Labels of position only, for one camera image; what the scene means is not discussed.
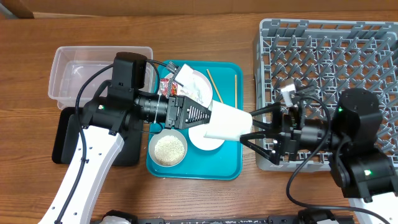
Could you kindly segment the red snack wrapper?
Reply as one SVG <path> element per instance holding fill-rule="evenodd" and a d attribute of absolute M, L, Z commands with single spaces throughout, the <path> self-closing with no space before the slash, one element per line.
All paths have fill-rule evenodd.
<path fill-rule="evenodd" d="M 159 93 L 164 96 L 174 96 L 178 93 L 178 84 L 175 82 L 170 83 L 168 78 L 161 78 L 159 85 Z"/>

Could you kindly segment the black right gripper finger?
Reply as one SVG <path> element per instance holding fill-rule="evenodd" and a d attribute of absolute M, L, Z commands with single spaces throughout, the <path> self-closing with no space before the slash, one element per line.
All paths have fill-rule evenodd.
<path fill-rule="evenodd" d="M 281 104 L 279 102 L 267 105 L 249 113 L 253 126 L 263 130 L 278 129 L 282 124 Z"/>
<path fill-rule="evenodd" d="M 242 145 L 252 149 L 254 152 L 258 153 L 263 158 L 272 162 L 274 165 L 279 165 L 280 155 L 277 151 L 274 152 L 272 150 L 265 149 L 257 144 L 254 144 L 253 142 L 250 142 L 250 140 L 253 139 L 265 139 L 265 138 L 266 138 L 265 133 L 249 133 L 241 135 L 239 138 L 239 142 Z"/>

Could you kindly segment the grey bowl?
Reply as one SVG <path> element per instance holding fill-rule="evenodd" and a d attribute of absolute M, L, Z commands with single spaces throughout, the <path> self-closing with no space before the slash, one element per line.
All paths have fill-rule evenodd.
<path fill-rule="evenodd" d="M 173 167 L 181 163 L 187 154 L 184 135 L 174 129 L 164 129 L 151 137 L 149 157 L 159 166 Z"/>

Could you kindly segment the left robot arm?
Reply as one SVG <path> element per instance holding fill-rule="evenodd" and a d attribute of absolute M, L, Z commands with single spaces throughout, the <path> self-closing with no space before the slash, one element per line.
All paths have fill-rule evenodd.
<path fill-rule="evenodd" d="M 119 52 L 80 88 L 74 119 L 78 142 L 60 188 L 41 223 L 89 223 L 104 180 L 137 121 L 188 129 L 209 123 L 211 111 L 187 96 L 148 93 L 146 66 L 159 62 Z"/>

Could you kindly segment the wooden chopstick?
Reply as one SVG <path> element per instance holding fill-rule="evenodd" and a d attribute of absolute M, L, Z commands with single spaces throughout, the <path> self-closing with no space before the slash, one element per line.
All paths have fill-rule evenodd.
<path fill-rule="evenodd" d="M 215 83 L 215 81 L 214 81 L 214 79 L 213 79 L 213 76 L 211 75 L 209 69 L 206 69 L 206 72 L 207 72 L 207 74 L 208 74 L 208 76 L 209 76 L 209 78 L 210 78 L 211 83 L 213 84 L 213 88 L 215 89 L 216 94 L 217 94 L 217 96 L 218 96 L 220 102 L 221 102 L 221 103 L 224 103 L 224 102 L 223 102 L 223 99 L 222 99 L 222 97 L 221 97 L 221 95 L 220 95 L 220 93 L 219 93 L 219 91 L 218 91 L 218 88 L 217 88 L 217 86 L 216 86 L 216 83 Z"/>
<path fill-rule="evenodd" d="M 234 76 L 234 107 L 238 108 L 238 76 Z"/>

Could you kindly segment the pink white bowl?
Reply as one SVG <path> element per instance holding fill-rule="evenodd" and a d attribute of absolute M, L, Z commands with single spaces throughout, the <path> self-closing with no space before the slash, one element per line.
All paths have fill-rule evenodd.
<path fill-rule="evenodd" d="M 188 137 L 195 147 L 203 151 L 212 151 L 219 148 L 224 143 L 224 140 L 206 138 L 206 131 L 206 124 L 188 129 Z"/>

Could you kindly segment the white cup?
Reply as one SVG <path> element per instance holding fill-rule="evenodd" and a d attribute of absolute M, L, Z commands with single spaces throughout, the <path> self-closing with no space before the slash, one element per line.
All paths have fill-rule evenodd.
<path fill-rule="evenodd" d="M 205 138 L 239 141 L 252 128 L 252 116 L 243 110 L 220 103 L 211 102 L 210 122 L 206 125 Z"/>

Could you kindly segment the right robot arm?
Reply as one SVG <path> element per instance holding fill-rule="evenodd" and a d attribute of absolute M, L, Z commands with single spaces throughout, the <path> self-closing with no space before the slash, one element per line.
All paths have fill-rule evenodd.
<path fill-rule="evenodd" d="M 334 210 L 356 214 L 360 223 L 397 223 L 397 172 L 392 161 L 376 147 L 382 123 L 375 94 L 362 88 L 341 93 L 334 114 L 324 102 L 302 91 L 291 96 L 292 106 L 284 114 L 280 103 L 252 111 L 251 116 L 270 113 L 271 123 L 253 120 L 259 130 L 243 134 L 241 144 L 277 165 L 288 152 L 292 159 L 306 149 L 310 155 L 298 165 L 287 182 L 286 195 L 303 207 L 300 223 L 334 220 Z M 290 186 L 300 170 L 320 151 L 329 151 L 330 173 L 349 206 L 314 205 L 293 198 Z"/>

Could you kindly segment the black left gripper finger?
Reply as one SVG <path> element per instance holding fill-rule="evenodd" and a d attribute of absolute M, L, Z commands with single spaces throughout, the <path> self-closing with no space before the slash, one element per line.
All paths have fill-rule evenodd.
<path fill-rule="evenodd" d="M 211 111 L 204 107 L 203 105 L 197 103 L 196 101 L 194 101 L 193 99 L 189 98 L 189 97 L 185 97 L 185 107 L 187 110 L 187 113 L 190 116 L 199 116 L 199 115 L 206 115 L 206 116 L 210 116 L 211 115 Z"/>
<path fill-rule="evenodd" d="M 192 127 L 199 126 L 202 124 L 207 124 L 209 122 L 210 122 L 210 116 L 208 116 L 208 115 L 187 118 L 186 119 L 186 128 L 192 128 Z"/>

